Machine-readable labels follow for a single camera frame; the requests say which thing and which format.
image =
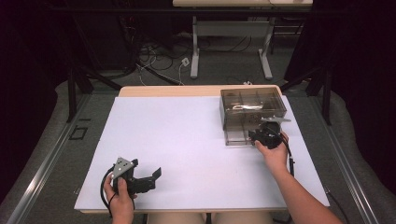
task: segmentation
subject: forearm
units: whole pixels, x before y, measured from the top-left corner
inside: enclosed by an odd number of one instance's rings
[[[295,223],[342,223],[287,170],[273,172],[273,176]]]

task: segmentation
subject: finger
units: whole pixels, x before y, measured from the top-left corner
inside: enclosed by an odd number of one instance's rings
[[[105,190],[107,201],[109,201],[115,193],[113,187],[111,187],[111,174],[106,177],[103,189]]]
[[[126,181],[123,178],[119,178],[119,195],[120,199],[123,200],[129,200],[129,194],[128,194],[128,189],[126,185]]]
[[[266,150],[269,150],[268,147],[264,146],[259,140],[254,141],[254,144],[261,153],[265,153]]]

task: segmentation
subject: black curtain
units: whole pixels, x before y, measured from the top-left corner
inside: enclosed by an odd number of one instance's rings
[[[330,69],[332,90],[346,102],[363,158],[396,194],[395,4],[314,1],[314,11],[333,9],[348,15],[308,19],[285,79],[294,80],[316,67]]]
[[[1,201],[50,119],[55,87],[67,78],[46,21],[33,2],[0,2]]]

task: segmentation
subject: person's left hand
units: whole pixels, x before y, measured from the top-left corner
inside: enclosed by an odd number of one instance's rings
[[[129,197],[126,181],[123,178],[119,178],[118,186],[119,194],[116,194],[111,186],[111,174],[106,177],[103,189],[113,216],[112,223],[132,224],[134,220],[134,203]]]

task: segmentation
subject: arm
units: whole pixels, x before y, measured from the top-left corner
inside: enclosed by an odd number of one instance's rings
[[[113,215],[112,223],[132,224],[134,220],[134,204],[132,203],[132,199],[129,197],[126,181],[119,178],[119,195],[115,195],[110,183],[111,175],[108,175],[104,184],[104,190]]]
[[[273,149],[268,149],[259,141],[256,141],[255,145],[264,156],[295,223],[342,223],[289,173],[285,144],[282,143]]]

